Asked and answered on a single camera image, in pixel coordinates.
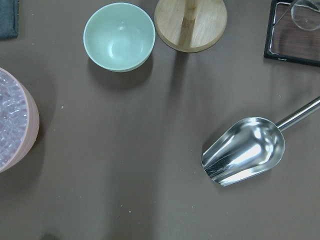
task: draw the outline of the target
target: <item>pink bowl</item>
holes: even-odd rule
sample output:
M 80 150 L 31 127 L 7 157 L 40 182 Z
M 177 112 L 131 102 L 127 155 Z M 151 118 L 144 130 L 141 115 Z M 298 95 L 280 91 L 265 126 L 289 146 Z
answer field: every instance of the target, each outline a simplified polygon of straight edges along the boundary
M 24 135 L 13 156 L 0 168 L 1 173 L 18 163 L 29 152 L 35 143 L 39 131 L 39 112 L 35 100 L 28 90 L 6 70 L 0 68 L 0 72 L 7 74 L 14 82 L 17 83 L 21 93 L 24 96 L 26 104 L 26 127 L 24 130 Z

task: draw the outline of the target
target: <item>round wooden base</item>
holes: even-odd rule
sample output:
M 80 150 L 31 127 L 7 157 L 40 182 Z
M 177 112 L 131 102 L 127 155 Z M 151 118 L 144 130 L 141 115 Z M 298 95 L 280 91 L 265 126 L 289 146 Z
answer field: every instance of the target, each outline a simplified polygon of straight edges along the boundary
M 193 20 L 185 16 L 186 0 L 159 0 L 154 23 L 160 38 L 171 48 L 187 53 L 205 50 L 225 31 L 227 9 L 223 0 L 198 0 Z

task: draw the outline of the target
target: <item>folded napkin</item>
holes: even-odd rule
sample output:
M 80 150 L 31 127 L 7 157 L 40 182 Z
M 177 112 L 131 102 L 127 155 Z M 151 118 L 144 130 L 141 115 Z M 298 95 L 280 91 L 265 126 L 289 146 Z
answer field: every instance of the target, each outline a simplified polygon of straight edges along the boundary
M 0 0 L 0 39 L 18 36 L 19 0 Z

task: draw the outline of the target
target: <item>transparent crystal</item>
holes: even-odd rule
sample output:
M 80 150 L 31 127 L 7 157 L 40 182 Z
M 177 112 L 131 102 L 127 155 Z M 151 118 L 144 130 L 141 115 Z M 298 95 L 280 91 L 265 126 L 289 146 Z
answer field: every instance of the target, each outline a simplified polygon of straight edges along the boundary
M 19 85 L 0 70 L 0 168 L 15 154 L 27 126 L 27 105 Z

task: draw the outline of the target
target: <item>metal scoop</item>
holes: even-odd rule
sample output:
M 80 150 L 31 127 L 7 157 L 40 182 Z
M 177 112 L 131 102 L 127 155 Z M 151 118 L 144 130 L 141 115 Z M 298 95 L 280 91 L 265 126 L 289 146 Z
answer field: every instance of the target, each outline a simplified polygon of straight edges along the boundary
M 282 132 L 319 108 L 320 96 L 276 124 L 262 117 L 238 121 L 203 153 L 203 169 L 228 186 L 273 168 L 285 152 Z

